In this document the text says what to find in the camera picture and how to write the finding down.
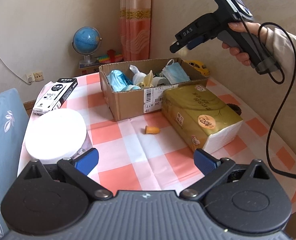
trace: human hand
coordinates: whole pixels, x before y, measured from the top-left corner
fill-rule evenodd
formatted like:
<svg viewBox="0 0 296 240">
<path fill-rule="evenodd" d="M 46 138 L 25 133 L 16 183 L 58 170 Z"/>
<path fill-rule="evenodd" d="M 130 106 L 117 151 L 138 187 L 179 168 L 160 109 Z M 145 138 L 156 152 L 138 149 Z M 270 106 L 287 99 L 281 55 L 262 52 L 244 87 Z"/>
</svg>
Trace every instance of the human hand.
<svg viewBox="0 0 296 240">
<path fill-rule="evenodd" d="M 229 25 L 230 29 L 232 29 L 235 32 L 239 32 L 239 33 L 247 32 L 247 30 L 245 29 L 242 22 L 228 23 L 228 25 Z M 258 30 L 259 30 L 259 27 L 260 27 L 259 23 L 246 22 L 246 25 L 247 25 L 250 33 L 258 36 Z M 268 33 L 267 28 L 263 27 L 261 29 L 261 32 L 260 32 L 260 39 L 261 39 L 261 42 L 263 44 L 266 44 L 267 33 Z M 226 43 L 222 43 L 222 47 L 224 49 L 229 49 L 230 54 L 232 56 L 235 56 L 237 58 L 237 60 L 240 61 L 243 65 L 245 65 L 245 66 L 250 66 L 251 65 L 251 61 L 249 59 L 249 54 L 248 53 L 240 52 L 240 50 L 238 48 L 230 47 Z"/>
</svg>

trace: small box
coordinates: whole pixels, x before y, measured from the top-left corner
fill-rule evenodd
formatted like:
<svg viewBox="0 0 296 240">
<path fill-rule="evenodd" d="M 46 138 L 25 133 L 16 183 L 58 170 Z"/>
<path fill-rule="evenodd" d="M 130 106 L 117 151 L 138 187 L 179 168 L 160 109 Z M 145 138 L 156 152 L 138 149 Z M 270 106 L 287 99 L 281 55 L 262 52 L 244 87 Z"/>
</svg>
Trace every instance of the small box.
<svg viewBox="0 0 296 240">
<path fill-rule="evenodd" d="M 76 78 L 58 79 L 35 104 L 32 109 L 33 113 L 43 115 L 51 110 L 60 108 L 77 85 Z"/>
<path fill-rule="evenodd" d="M 174 61 L 181 65 L 191 81 L 125 92 L 114 92 L 108 82 L 107 76 L 112 70 L 119 69 L 132 80 L 134 74 L 129 69 L 130 65 L 136 66 L 140 72 L 147 74 L 152 70 L 152 72 L 156 74 L 162 71 L 169 60 L 170 59 L 149 59 L 127 61 L 105 64 L 99 67 L 101 90 L 104 92 L 106 102 L 116 121 L 161 110 L 163 92 L 166 89 L 190 84 L 201 84 L 206 86 L 208 80 L 207 77 L 204 77 L 199 71 L 192 68 L 181 58 L 174 58 Z"/>
<path fill-rule="evenodd" d="M 166 90 L 162 113 L 192 151 L 201 148 L 209 154 L 230 143 L 243 122 L 202 85 Z"/>
<path fill-rule="evenodd" d="M 78 68 L 76 75 L 77 76 L 83 76 L 83 75 L 88 75 L 88 74 L 93 74 L 93 73 L 98 73 L 99 72 L 99 66 L 101 66 L 102 63 L 96 62 L 92 66 L 86 66 L 83 68 Z"/>
</svg>

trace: yellow tissue package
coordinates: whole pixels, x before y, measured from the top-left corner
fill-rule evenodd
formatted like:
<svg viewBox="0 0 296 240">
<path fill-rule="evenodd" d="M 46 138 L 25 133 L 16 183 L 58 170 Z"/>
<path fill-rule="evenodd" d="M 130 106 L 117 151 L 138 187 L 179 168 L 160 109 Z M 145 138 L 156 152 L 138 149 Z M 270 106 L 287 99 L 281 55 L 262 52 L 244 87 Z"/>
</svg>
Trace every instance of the yellow tissue package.
<svg viewBox="0 0 296 240">
<path fill-rule="evenodd" d="M 162 113 L 195 151 L 211 154 L 230 143 L 242 118 L 202 85 L 189 85 L 163 93 Z"/>
</svg>

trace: table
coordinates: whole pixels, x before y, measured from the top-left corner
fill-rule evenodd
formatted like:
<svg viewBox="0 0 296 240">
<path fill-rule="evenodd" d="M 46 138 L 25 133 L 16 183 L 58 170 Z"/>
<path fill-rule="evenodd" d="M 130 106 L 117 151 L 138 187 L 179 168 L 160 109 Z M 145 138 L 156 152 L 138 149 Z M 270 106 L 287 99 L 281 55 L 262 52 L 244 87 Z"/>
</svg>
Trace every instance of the table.
<svg viewBox="0 0 296 240">
<path fill-rule="evenodd" d="M 100 89 L 99 74 L 78 77 L 78 86 L 62 107 L 78 111 L 85 120 L 91 142 L 99 151 L 99 163 L 89 177 L 111 190 L 176 190 L 190 186 L 203 177 L 193 162 L 192 151 L 172 128 L 161 111 L 115 122 Z M 49 89 L 44 86 L 38 99 Z M 212 155 L 229 157 L 249 164 L 259 158 L 267 164 L 265 143 L 269 126 L 240 98 L 210 78 L 207 88 L 225 103 L 241 107 L 244 120 L 234 141 Z M 26 134 L 38 118 L 31 114 Z M 146 125 L 157 126 L 159 134 L 144 134 Z M 23 142 L 18 174 L 30 160 Z M 270 139 L 272 164 L 296 173 L 296 155 L 273 132 Z M 296 180 L 274 174 L 296 211 Z"/>
</svg>

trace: blue gripper pad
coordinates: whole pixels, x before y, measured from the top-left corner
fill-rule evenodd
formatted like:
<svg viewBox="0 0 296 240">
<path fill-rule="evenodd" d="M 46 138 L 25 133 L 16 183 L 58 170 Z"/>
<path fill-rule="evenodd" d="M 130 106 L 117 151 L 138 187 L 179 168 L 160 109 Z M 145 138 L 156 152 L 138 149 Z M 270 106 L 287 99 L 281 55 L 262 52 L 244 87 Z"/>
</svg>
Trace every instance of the blue gripper pad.
<svg viewBox="0 0 296 240">
<path fill-rule="evenodd" d="M 193 39 L 192 41 L 190 41 L 188 44 L 187 44 L 187 49 L 189 50 L 192 50 L 194 49 L 195 47 L 197 47 L 198 45 L 200 45 L 201 43 L 204 43 L 204 37 L 203 36 L 199 36 L 195 39 Z"/>
<path fill-rule="evenodd" d="M 203 149 L 197 149 L 193 153 L 193 160 L 196 167 L 206 176 L 208 173 L 219 167 L 221 162 L 206 153 Z"/>
<path fill-rule="evenodd" d="M 75 160 L 75 168 L 86 176 L 97 166 L 99 161 L 99 152 L 91 148 Z"/>
</svg>

